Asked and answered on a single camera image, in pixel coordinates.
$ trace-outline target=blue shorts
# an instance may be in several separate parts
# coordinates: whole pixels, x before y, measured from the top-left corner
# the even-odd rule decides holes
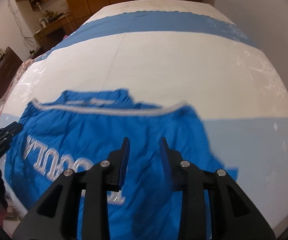
[[[211,155],[191,106],[134,104],[127,90],[116,91],[65,91],[50,104],[31,101],[19,121],[23,131],[7,152],[5,178],[29,210],[64,169],[87,170],[128,137],[124,186],[119,193],[108,193],[111,239],[177,239],[181,192],[171,193],[165,186],[161,137],[202,170],[224,166]]]

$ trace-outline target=white trim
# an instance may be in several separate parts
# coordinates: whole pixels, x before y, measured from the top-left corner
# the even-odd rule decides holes
[[[100,9],[85,23],[126,12],[130,13],[138,11],[191,12],[193,14],[206,15],[216,20],[234,24],[228,17],[209,4],[182,0],[134,0],[112,4]]]
[[[77,105],[77,104],[91,104],[91,105],[97,105],[97,106],[102,106],[102,105],[111,105],[115,104],[115,100],[109,100],[109,99],[98,99],[98,98],[92,98],[89,101],[83,101],[83,100],[76,100],[76,101],[67,101],[67,105]]]
[[[52,105],[44,106],[36,98],[32,99],[31,103],[39,110],[64,110],[81,114],[104,114],[104,115],[117,115],[117,116],[160,116],[172,113],[188,104],[178,103],[174,106],[153,109],[111,109],[101,107],[87,107],[87,106],[66,106],[66,105]]]

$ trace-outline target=wooden desk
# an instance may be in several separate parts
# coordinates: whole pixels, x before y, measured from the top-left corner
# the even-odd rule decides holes
[[[48,51],[60,43],[65,35],[76,31],[89,17],[90,15],[76,21],[71,12],[68,12],[35,33],[34,38]]]

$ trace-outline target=drawer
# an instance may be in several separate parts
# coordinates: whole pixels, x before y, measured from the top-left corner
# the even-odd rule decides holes
[[[53,31],[56,31],[57,29],[61,28],[62,24],[60,21],[51,23],[50,25],[46,26],[46,28],[43,30],[44,35],[48,35],[52,33]]]
[[[37,40],[40,40],[43,37],[45,37],[45,35],[43,34],[42,31],[34,34],[34,38],[37,39]]]
[[[71,24],[63,25],[66,35],[71,35],[74,31],[77,30],[76,22],[71,22]]]
[[[82,19],[78,19],[76,21],[76,24],[77,24],[77,28],[81,27],[81,25],[86,22],[91,16],[86,16],[86,17],[83,17]]]

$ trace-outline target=white bedsheet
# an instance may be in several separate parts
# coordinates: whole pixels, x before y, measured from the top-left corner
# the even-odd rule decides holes
[[[192,12],[232,23],[210,5],[176,0],[107,6],[87,23],[135,11]],[[213,153],[239,169],[237,183],[270,226],[288,225],[288,93],[263,52],[245,43],[209,33],[139,31],[54,50],[22,76],[0,127],[18,120],[33,98],[50,102],[67,89],[118,88],[128,88],[135,101],[192,104]]]

